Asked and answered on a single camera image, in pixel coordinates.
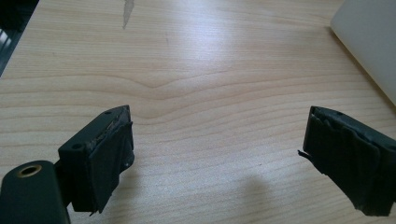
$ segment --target wood grain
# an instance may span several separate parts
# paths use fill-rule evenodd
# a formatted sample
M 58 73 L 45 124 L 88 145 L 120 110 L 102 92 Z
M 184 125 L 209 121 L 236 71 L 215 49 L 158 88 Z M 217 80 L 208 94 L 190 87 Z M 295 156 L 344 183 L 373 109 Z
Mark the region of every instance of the wood grain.
M 329 28 L 341 0 L 41 0 L 0 80 L 0 177 L 130 105 L 136 161 L 73 223 L 394 223 L 297 156 L 309 106 L 396 138 L 394 105 Z

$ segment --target black object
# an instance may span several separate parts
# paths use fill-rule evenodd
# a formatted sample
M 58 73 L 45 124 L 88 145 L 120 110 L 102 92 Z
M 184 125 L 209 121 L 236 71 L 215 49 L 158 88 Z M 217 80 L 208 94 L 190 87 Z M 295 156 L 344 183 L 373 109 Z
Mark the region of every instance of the black object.
M 396 202 L 396 141 L 338 111 L 312 106 L 303 156 L 366 216 Z
M 134 162 L 129 106 L 105 111 L 59 148 L 60 160 L 31 161 L 3 179 L 0 223 L 69 223 L 66 206 L 102 212 Z

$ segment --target screw hole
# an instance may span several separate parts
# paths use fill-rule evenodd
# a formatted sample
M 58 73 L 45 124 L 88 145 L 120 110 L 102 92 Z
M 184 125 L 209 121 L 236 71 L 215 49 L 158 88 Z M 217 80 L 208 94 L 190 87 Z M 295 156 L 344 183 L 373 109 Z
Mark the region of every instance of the screw hole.
M 78 148 L 81 148 L 81 147 L 82 147 L 82 144 L 74 144 L 72 146 L 73 149 L 78 149 Z
M 40 172 L 41 168 L 42 168 L 41 165 L 31 165 L 31 166 L 25 167 L 18 172 L 18 177 L 25 178 L 25 177 L 35 175 L 38 172 Z

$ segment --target table surface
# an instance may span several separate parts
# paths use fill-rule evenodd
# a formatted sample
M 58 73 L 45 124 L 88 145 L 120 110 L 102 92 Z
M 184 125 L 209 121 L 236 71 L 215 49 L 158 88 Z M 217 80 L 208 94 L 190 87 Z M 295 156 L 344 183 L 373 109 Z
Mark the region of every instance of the table surface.
M 73 223 L 394 223 L 297 156 L 311 105 L 396 138 L 395 106 L 329 27 L 341 5 L 41 0 L 0 80 L 0 177 L 130 105 L 135 164 Z

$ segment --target gray mark on table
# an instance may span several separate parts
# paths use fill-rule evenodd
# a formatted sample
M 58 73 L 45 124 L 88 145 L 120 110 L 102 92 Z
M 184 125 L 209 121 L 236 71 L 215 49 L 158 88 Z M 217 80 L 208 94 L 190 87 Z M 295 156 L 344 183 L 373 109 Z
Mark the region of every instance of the gray mark on table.
M 134 9 L 134 0 L 125 0 L 124 6 L 124 24 L 122 28 L 125 30 L 126 24 L 131 17 L 132 9 Z

